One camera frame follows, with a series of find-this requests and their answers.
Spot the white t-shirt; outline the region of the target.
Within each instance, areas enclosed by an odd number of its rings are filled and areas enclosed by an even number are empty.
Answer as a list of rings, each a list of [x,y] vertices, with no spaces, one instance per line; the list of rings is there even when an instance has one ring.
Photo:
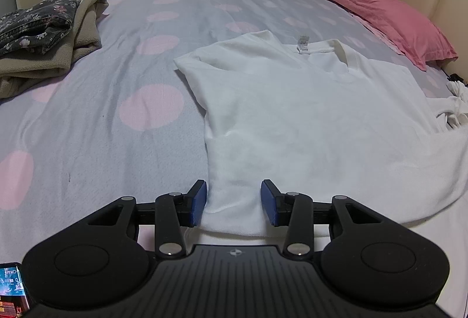
[[[426,97],[406,67],[336,39],[301,54],[269,31],[175,64],[205,110],[205,231],[268,236],[265,179],[317,201],[345,194],[400,223],[467,191],[467,128],[444,118],[455,100]]]

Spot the grey polka dot bedsheet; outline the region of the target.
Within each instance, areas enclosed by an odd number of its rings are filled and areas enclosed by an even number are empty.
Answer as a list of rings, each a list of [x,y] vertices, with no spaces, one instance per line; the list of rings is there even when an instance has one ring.
[[[336,39],[368,59],[406,67],[349,13],[327,0],[108,0],[101,48],[64,77],[1,103],[1,261],[131,195],[152,202],[209,185],[205,110],[177,58],[269,31],[304,54]],[[268,236],[208,232],[198,243],[272,243]]]

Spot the smartphone with lit screen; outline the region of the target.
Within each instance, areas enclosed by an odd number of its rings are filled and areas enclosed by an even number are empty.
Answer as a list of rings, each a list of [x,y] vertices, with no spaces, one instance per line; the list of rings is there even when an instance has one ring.
[[[0,265],[0,318],[18,318],[29,311],[29,301],[18,262]]]

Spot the white crumpled garment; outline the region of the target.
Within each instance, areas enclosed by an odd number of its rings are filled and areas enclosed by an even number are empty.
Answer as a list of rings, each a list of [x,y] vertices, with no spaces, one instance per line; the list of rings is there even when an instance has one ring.
[[[467,127],[467,86],[459,80],[449,80],[447,88],[451,93],[449,97],[428,98],[429,106],[436,116],[437,123],[444,130]]]

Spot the light pink pillowcase underneath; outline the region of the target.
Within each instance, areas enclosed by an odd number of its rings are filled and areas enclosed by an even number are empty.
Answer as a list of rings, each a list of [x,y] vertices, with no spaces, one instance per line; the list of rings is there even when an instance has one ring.
[[[397,55],[401,55],[401,56],[404,55],[404,53],[387,37],[386,34],[381,32],[379,29],[376,29],[375,27],[373,27],[368,21],[364,20],[360,16],[355,15],[353,13],[351,13],[350,16],[352,16],[354,20],[362,24],[362,26],[364,26],[364,28],[370,32],[367,35],[369,40],[374,40],[374,41],[380,40]]]

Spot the beige folded trousers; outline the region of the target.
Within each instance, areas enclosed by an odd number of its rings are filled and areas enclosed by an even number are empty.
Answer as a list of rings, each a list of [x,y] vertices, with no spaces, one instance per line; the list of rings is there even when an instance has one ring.
[[[76,61],[100,49],[98,19],[108,6],[107,0],[81,0],[73,28],[50,51],[1,56],[1,98],[13,98],[45,79],[62,77]]]

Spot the black garment by headboard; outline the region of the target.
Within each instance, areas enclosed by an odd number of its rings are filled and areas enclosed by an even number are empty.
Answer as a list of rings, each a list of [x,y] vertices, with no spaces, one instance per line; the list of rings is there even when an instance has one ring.
[[[453,82],[459,81],[459,82],[461,82],[461,83],[465,83],[464,79],[461,78],[461,77],[460,77],[458,74],[456,74],[456,73],[451,74],[451,75],[448,77],[448,80],[453,81]]]

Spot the pink pillow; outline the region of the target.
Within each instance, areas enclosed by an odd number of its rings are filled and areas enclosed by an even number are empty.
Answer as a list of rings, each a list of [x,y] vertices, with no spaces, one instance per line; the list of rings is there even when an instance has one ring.
[[[456,60],[447,37],[425,15],[399,0],[329,0],[379,30],[418,69],[429,61]]]

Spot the black patterned folded garment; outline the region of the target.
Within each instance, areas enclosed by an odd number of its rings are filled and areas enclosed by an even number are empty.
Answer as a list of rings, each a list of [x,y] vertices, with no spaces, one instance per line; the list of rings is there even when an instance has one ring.
[[[73,28],[81,0],[43,0],[1,16],[1,56],[47,53]]]

